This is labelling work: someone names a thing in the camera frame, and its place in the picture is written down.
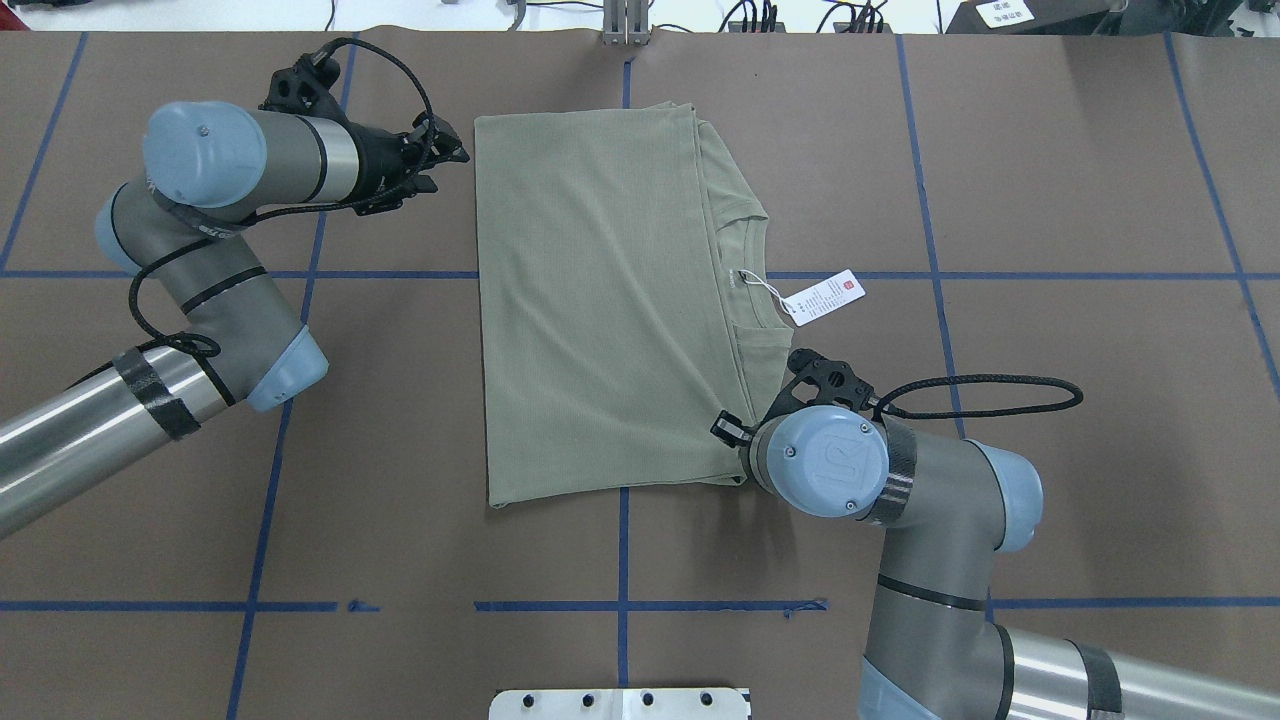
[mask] light blue joint cap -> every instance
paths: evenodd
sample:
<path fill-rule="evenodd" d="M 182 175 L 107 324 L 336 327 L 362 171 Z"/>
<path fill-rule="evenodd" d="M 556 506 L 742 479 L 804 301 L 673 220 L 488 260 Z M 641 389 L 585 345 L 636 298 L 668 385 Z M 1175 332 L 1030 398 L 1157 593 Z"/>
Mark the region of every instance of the light blue joint cap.
<path fill-rule="evenodd" d="M 1039 473 L 1030 460 L 982 445 L 970 439 L 978 450 L 987 456 L 991 469 L 996 471 L 996 482 L 1000 483 L 1000 495 L 1005 497 L 1005 541 L 996 548 L 996 552 L 1018 552 L 1027 547 L 1036 537 L 1036 525 L 1044 515 L 1044 487 L 1041 484 Z"/>
<path fill-rule="evenodd" d="M 129 258 L 129 254 L 120 247 L 120 238 L 115 234 L 115 225 L 111 223 L 111 210 L 115 208 L 115 199 L 119 197 L 120 190 L 116 188 L 111 197 L 106 200 L 102 209 L 97 211 L 97 217 L 93 218 L 93 234 L 97 237 L 97 247 L 106 255 L 106 259 L 119 265 L 119 268 L 127 273 L 137 274 L 142 272 L 142 268 Z"/>
<path fill-rule="evenodd" d="M 810 515 L 844 518 L 865 511 L 884 489 L 888 447 L 856 413 L 815 405 L 778 424 L 765 465 L 783 500 Z"/>
<path fill-rule="evenodd" d="M 262 375 L 253 392 L 248 393 L 248 404 L 253 410 L 266 413 L 307 389 L 328 372 L 329 360 L 311 337 L 311 331 L 302 325 L 298 336 L 275 359 L 275 364 Z"/>
<path fill-rule="evenodd" d="M 169 102 L 147 123 L 142 159 L 169 200 L 225 208 L 262 179 L 266 137 L 253 115 L 230 102 Z"/>
<path fill-rule="evenodd" d="M 863 659 L 863 684 L 858 692 L 858 717 L 860 720 L 942 720 L 929 712 Z"/>

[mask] silver metallic tube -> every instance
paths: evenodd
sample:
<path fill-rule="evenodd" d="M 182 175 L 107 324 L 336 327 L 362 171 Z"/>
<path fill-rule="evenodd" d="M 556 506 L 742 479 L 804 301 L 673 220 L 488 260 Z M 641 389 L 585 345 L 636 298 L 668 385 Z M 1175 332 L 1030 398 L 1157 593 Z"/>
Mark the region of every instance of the silver metallic tube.
<path fill-rule="evenodd" d="M 1093 720 L 1089 676 L 1068 641 L 1010 629 L 1014 693 L 1010 720 Z M 1124 720 L 1275 720 L 1280 696 L 1124 655 L 1111 655 Z"/>
<path fill-rule="evenodd" d="M 189 355 L 143 354 L 163 386 L 196 423 L 227 404 Z M 72 500 L 172 439 L 136 388 L 108 368 L 0 425 L 0 538 Z"/>

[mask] robotic arm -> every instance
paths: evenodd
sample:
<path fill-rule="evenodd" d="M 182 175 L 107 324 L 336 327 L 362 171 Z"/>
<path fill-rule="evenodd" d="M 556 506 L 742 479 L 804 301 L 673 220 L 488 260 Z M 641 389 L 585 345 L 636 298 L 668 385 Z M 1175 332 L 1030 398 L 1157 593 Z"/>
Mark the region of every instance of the robotic arm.
<path fill-rule="evenodd" d="M 408 132 L 347 119 L 329 92 L 343 45 L 408 74 L 425 106 Z M 468 160 L 417 78 L 384 50 L 338 38 L 271 77 L 257 110 L 172 102 L 143 141 L 146 172 L 96 220 L 102 251 L 136 273 L 131 310 L 152 336 L 58 397 L 0 425 L 0 538 L 160 446 L 247 400 L 265 411 L 306 389 L 329 364 L 241 233 L 283 214 L 399 208 L 435 192 L 425 170 Z M 265 213 L 265 205 L 305 204 Z M 137 309 L 155 274 L 191 325 L 156 331 Z"/>
<path fill-rule="evenodd" d="M 1025 547 L 1041 520 L 1032 464 L 893 418 L 864 419 L 872 388 L 846 363 L 797 350 L 787 364 L 795 378 L 758 427 L 721 413 L 712 433 L 800 510 L 884 528 L 863 720 L 1280 717 L 1280 696 L 987 623 L 996 553 Z M 800 383 L 817 397 L 797 400 Z"/>

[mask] black tape band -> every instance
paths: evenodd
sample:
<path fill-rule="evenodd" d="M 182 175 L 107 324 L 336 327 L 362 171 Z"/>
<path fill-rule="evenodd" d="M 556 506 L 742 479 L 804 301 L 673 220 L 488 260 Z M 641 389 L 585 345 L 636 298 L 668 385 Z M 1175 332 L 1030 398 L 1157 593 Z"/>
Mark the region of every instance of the black tape band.
<path fill-rule="evenodd" d="M 183 205 L 182 202 L 174 202 L 173 200 L 165 197 L 163 192 L 156 190 L 151 178 L 147 178 L 147 192 L 151 193 L 151 200 L 155 200 L 156 205 L 159 205 L 161 210 L 177 218 L 182 224 L 200 231 L 214 240 L 224 240 L 248 229 L 248 225 L 219 220 L 218 218 L 206 215 L 198 208 Z"/>
<path fill-rule="evenodd" d="M 205 372 L 205 377 L 209 378 L 209 382 L 214 383 L 214 389 L 216 389 L 218 395 L 221 396 L 223 402 L 225 402 L 228 407 L 236 405 L 236 396 L 232 395 L 232 388 L 227 387 L 227 383 L 223 382 L 223 377 L 219 375 L 218 370 L 209 364 L 209 357 L 192 355 L 191 359 L 195 360 L 196 364 L 200 365 L 200 369 Z"/>
<path fill-rule="evenodd" d="M 1080 651 L 1084 675 L 1089 679 L 1088 720 L 1120 720 L 1124 717 L 1124 697 L 1116 664 L 1101 647 L 1066 641 Z"/>
<path fill-rule="evenodd" d="M 957 610 L 986 610 L 987 601 L 974 600 L 972 597 L 960 597 L 955 594 L 941 593 L 937 591 L 931 591 L 928 588 L 922 588 L 913 585 L 911 583 L 904 583 L 902 580 L 895 580 L 888 575 L 881 575 L 879 585 L 882 588 L 891 589 L 897 593 L 909 594 L 916 600 L 923 600 L 925 602 L 933 602 L 936 605 L 946 605 L 947 607 L 955 607 Z"/>
<path fill-rule="evenodd" d="M 996 708 L 996 720 L 1006 720 L 1009 708 L 1014 705 L 1014 641 L 1009 638 L 1009 630 L 1004 625 L 996 625 L 1000 634 L 1000 647 L 1005 653 L 1005 684 L 1000 691 L 1000 707 Z"/>
<path fill-rule="evenodd" d="M 262 265 L 236 273 L 234 275 L 227 278 L 225 281 L 197 292 L 191 300 L 183 302 L 182 314 L 188 315 L 191 314 L 192 310 L 200 307 L 209 300 L 212 300 L 215 296 L 227 292 L 228 290 L 238 286 L 244 281 L 253 279 L 259 275 L 265 275 L 265 274 L 266 274 L 266 268 L 264 268 Z"/>
<path fill-rule="evenodd" d="M 133 397 L 138 398 L 151 419 L 172 439 L 182 439 L 200 429 L 200 423 L 192 418 L 187 404 L 169 392 L 160 374 L 136 347 L 122 352 L 111 360 L 111 365 L 120 373 L 120 379 L 129 387 Z"/>
<path fill-rule="evenodd" d="M 311 131 L 311 137 L 316 138 L 316 147 L 320 150 L 320 177 L 316 179 L 316 186 L 311 188 L 311 195 L 307 195 L 307 199 L 303 200 L 303 202 L 311 202 L 312 197 L 320 195 L 320 188 L 324 187 L 324 181 L 329 176 L 329 154 L 325 152 L 324 140 L 320 138 L 320 132 L 316 131 L 316 127 L 302 118 L 298 118 L 298 122 L 307 126 L 307 129 Z"/>
<path fill-rule="evenodd" d="M 915 484 L 915 430 L 892 418 L 884 418 L 888 445 L 888 479 L 863 521 L 887 525 L 902 516 Z"/>

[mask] tag string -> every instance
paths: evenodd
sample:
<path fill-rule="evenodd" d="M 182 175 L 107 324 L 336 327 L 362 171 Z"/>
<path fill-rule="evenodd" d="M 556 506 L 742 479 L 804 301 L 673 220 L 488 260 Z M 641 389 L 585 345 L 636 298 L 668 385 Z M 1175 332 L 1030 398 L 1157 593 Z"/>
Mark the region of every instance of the tag string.
<path fill-rule="evenodd" d="M 762 286 L 764 290 L 769 291 L 769 295 L 772 295 L 773 297 L 777 299 L 778 306 L 782 307 L 782 310 L 787 315 L 791 315 L 791 307 L 787 306 L 787 301 L 786 301 L 785 297 L 782 297 L 782 293 L 778 292 L 778 288 L 776 288 L 772 284 L 764 282 L 764 279 L 760 278 L 760 275 L 753 273 L 751 270 L 739 270 L 737 274 L 739 274 L 740 278 L 742 278 L 744 283 L 746 283 L 746 284 L 758 284 L 758 286 Z"/>

